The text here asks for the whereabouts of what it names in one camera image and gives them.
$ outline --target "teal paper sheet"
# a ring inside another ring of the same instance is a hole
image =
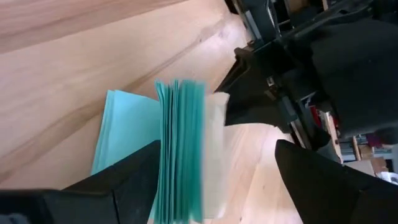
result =
[[[155,224],[203,221],[202,141],[205,86],[190,80],[155,84],[159,101],[108,90],[91,174],[161,140]]]
[[[161,114],[156,100],[108,90],[91,174],[160,139]]]
[[[155,86],[162,108],[155,224],[201,223],[205,86],[188,80]]]

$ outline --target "paper sheet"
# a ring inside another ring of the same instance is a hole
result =
[[[91,174],[159,140],[160,116],[158,101],[108,90]]]

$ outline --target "black plastic part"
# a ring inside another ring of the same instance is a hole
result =
[[[250,47],[235,50],[236,62],[216,90],[230,94],[225,125],[266,123],[278,126],[284,133],[290,132],[289,123],[297,115],[284,93],[269,86],[269,78],[280,68],[277,64],[271,66],[272,60],[264,60],[270,57],[264,52],[278,52],[274,49],[283,51],[274,44],[258,51]]]
[[[159,156],[160,141],[155,141],[63,191],[2,190],[0,215],[40,224],[147,223],[157,191]]]
[[[304,224],[396,223],[398,186],[285,140],[275,158]]]

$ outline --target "light wood surface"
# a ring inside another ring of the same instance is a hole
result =
[[[1,1],[0,188],[88,177],[106,90],[155,98],[155,79],[195,78],[211,93],[246,42],[223,0]],[[207,222],[300,222],[273,155],[284,136],[265,124],[226,134],[226,213]]]

